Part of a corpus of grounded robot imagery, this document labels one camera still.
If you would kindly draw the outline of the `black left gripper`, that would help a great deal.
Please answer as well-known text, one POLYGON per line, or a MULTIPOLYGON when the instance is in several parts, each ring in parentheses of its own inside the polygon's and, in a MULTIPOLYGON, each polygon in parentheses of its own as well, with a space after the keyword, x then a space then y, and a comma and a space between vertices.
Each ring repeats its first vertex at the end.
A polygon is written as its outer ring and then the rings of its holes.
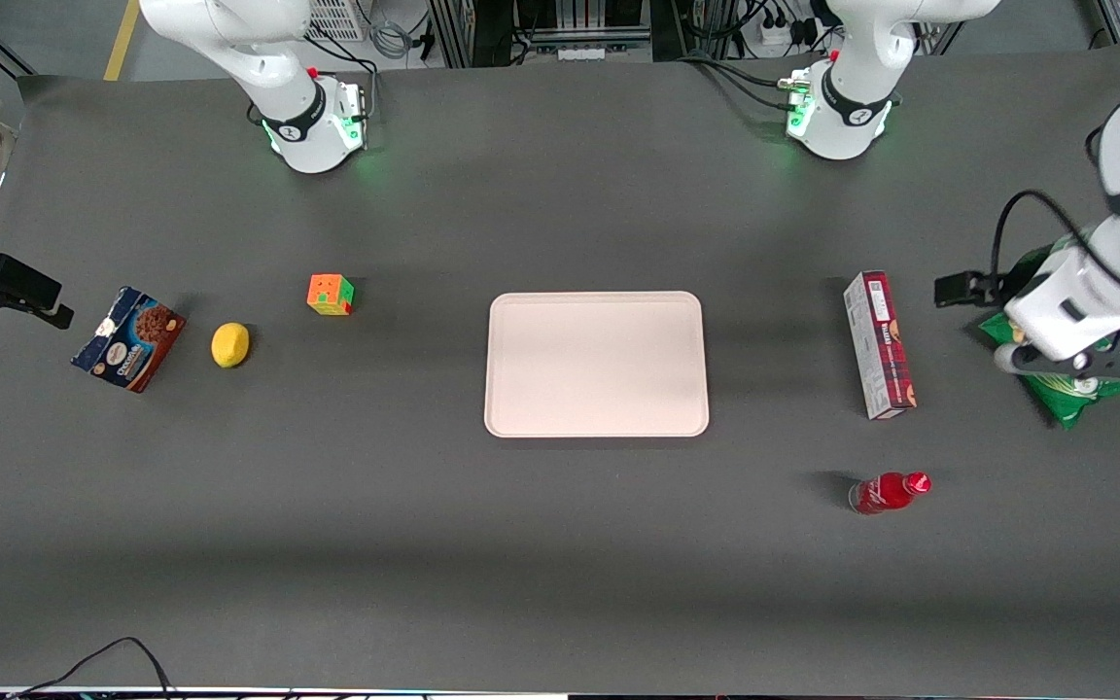
POLYGON ((977 307, 1002 307, 1005 289, 1012 287, 1012 276, 1008 273, 955 273, 934 279, 934 305, 952 307, 972 305, 977 307))

